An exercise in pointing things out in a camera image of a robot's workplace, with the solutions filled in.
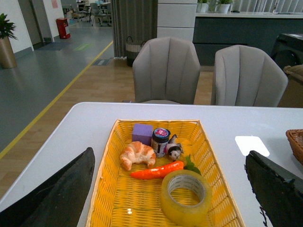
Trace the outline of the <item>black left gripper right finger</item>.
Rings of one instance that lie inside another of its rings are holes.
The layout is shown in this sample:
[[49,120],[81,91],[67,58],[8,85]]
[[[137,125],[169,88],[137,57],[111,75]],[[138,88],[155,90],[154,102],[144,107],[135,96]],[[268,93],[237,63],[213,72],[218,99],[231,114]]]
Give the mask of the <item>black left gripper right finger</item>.
[[251,150],[245,170],[263,214],[274,227],[303,225],[303,180]]

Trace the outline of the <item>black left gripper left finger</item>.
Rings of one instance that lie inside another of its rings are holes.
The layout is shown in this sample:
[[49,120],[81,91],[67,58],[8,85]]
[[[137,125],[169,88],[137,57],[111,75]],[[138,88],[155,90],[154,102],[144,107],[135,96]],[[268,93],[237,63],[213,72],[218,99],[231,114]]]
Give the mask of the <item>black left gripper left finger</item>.
[[95,168],[91,147],[0,213],[2,227],[75,227]]

